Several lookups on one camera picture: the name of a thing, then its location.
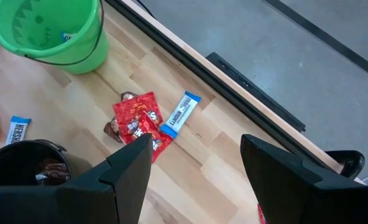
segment black cable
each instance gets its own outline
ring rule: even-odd
[[[152,15],[151,11],[149,11],[148,8],[140,0],[136,1],[148,12],[148,14],[150,14],[150,16],[152,16],[155,19],[155,16]]]

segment cartoon face on bucket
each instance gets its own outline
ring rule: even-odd
[[[34,13],[41,0],[25,0],[13,18],[12,33],[14,40],[23,46],[31,46],[34,49],[46,49],[53,47],[50,36],[52,32],[45,23],[42,15]]]

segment wooden table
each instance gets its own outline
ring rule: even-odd
[[[334,170],[341,166],[129,0],[125,4],[290,133]],[[86,75],[15,56],[0,46],[0,147],[12,115],[32,118],[26,139],[48,139],[96,165],[123,147],[103,133],[125,91],[154,91],[167,119],[185,90],[202,102],[152,165],[141,223],[258,223],[239,153],[244,133],[282,147],[193,72],[104,4],[108,59]]]

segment concrete floor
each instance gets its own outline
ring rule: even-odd
[[[217,52],[306,124],[325,151],[355,149],[368,176],[368,73],[262,0],[142,0],[207,56]],[[284,0],[368,60],[368,0]]]

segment green bucket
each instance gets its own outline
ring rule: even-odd
[[[5,49],[75,74],[105,61],[103,22],[99,0],[0,0],[0,44]]]

